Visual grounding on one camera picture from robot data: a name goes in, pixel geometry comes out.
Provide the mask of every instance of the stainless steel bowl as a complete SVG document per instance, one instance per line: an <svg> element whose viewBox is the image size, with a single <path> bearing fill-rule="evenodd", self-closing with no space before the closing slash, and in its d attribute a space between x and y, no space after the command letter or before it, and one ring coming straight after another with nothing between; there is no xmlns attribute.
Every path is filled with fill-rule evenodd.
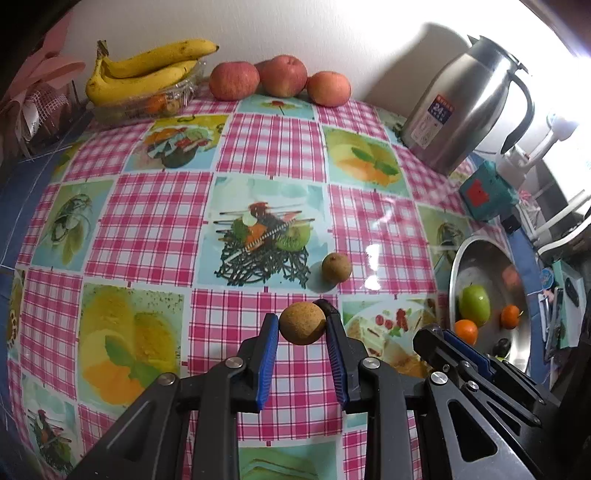
<svg viewBox="0 0 591 480"><path fill-rule="evenodd" d="M525 371L530 358L531 329L527 310L527 298L521 277L511 259L501 248L483 236L471 236L461 244L452 265L449 284L450 329L459 317L458 296L471 285L484 287L491 301L491 317L478 329L475 348L480 353L492 354L494 345L505 337L511 341L507 360L521 371ZM519 325L513 330L501 328L501 310L516 305L523 311Z"/></svg>

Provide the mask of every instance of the table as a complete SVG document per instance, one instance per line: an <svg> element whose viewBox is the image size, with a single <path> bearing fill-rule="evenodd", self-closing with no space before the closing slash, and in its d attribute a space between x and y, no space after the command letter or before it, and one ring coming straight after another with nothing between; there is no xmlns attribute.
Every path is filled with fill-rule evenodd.
<svg viewBox="0 0 591 480"><path fill-rule="evenodd" d="M156 375L207 371L295 301L328 299L371 354L420 374L412 333L445 321L454 249L474 233L509 248L497 221L467 216L472 162L432 172L398 142L401 121L355 100L218 102L203 87L178 118L91 125L43 192L13 282L11 406L33 465L64 477ZM289 228L273 233L278 220ZM331 251L353 274L328 289ZM365 424L340 410L324 339L280 338L266 409L239 418L242 478L264 464L361 479Z"/></svg>

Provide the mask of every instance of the red apple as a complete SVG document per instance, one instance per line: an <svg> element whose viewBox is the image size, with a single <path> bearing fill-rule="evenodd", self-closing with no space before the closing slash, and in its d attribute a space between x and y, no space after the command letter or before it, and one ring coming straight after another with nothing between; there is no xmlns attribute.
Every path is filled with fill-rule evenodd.
<svg viewBox="0 0 591 480"><path fill-rule="evenodd" d="M307 81L306 66L291 55L279 55L261 65L262 86L274 97L293 97L304 89Z"/></svg>
<svg viewBox="0 0 591 480"><path fill-rule="evenodd" d="M209 89L218 100L242 100L255 93L258 84L258 70L247 61L220 63L209 76Z"/></svg>
<svg viewBox="0 0 591 480"><path fill-rule="evenodd" d="M314 103L335 107L346 104L351 97L351 84L337 72L318 72L308 79L308 95Z"/></svg>

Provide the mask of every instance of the plastic container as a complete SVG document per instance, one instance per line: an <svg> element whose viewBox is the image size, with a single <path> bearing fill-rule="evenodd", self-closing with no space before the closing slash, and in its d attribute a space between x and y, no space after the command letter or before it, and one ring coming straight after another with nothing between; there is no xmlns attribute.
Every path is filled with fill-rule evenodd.
<svg viewBox="0 0 591 480"><path fill-rule="evenodd" d="M178 83L150 95L129 98L93 109L101 125L109 127L146 118L174 116L193 98L197 85L203 80L205 62L198 61Z"/></svg>

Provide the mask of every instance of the teal box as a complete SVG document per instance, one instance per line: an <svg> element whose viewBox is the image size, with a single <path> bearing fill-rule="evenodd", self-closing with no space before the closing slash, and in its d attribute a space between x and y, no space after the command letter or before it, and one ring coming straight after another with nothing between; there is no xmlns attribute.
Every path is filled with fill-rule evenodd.
<svg viewBox="0 0 591 480"><path fill-rule="evenodd" d="M494 162L485 160L460 186L462 199L476 219L486 222L519 202L517 191L496 171Z"/></svg>

